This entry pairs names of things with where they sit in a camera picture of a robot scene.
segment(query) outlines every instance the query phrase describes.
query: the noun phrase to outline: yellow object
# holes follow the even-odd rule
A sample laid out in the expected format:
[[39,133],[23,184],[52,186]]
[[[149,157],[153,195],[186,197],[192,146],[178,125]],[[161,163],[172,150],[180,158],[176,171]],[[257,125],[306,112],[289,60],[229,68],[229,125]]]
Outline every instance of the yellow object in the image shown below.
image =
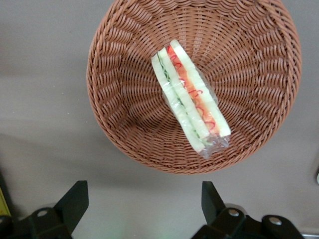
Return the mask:
[[8,205],[5,202],[2,190],[0,188],[0,216],[1,215],[9,215],[9,216],[11,216],[9,208],[8,208]]

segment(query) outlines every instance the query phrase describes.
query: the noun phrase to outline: bolt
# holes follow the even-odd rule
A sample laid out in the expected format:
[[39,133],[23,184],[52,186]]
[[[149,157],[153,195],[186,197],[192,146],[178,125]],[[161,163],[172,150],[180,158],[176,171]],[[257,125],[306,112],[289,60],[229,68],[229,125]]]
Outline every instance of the bolt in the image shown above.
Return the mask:
[[228,213],[232,215],[233,217],[239,216],[239,212],[236,211],[235,209],[229,209]]
[[43,217],[44,215],[46,215],[48,213],[47,210],[41,210],[40,212],[38,212],[37,216],[38,217]]
[[272,224],[275,224],[275,225],[278,225],[278,226],[280,226],[280,225],[282,224],[282,222],[281,222],[278,218],[275,218],[275,217],[269,218],[269,221],[270,221]]

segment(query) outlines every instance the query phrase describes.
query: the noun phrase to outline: gray surface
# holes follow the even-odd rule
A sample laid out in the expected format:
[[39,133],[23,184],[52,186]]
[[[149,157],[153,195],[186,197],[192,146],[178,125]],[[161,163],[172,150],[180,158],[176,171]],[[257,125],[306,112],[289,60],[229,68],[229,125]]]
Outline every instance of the gray surface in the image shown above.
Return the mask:
[[110,1],[0,1],[0,168],[21,215],[88,180],[90,206],[75,239],[190,238],[205,223],[201,182],[257,220],[290,219],[319,233],[319,2],[283,1],[303,50],[299,95],[257,153],[198,176],[162,173],[129,159],[98,127],[86,90],[94,32]]

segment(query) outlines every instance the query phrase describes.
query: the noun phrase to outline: brown woven basket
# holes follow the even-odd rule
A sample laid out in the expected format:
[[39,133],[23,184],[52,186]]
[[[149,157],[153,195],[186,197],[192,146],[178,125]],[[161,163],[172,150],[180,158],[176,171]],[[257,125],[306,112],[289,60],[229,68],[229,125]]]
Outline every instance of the brown woven basket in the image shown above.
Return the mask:
[[[201,158],[166,105],[151,57],[177,39],[214,86],[230,146]],[[117,0],[91,44],[87,86],[108,138],[138,162],[208,173],[256,152],[296,98],[299,38],[279,0]]]

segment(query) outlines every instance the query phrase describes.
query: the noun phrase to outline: cucumber sandwich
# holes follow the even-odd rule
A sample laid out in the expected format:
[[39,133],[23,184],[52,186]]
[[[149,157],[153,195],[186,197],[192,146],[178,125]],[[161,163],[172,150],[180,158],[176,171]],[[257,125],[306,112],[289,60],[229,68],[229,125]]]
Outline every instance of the cucumber sandwich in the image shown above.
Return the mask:
[[196,66],[177,40],[152,57],[159,84],[190,145],[204,157],[228,146],[231,130]]

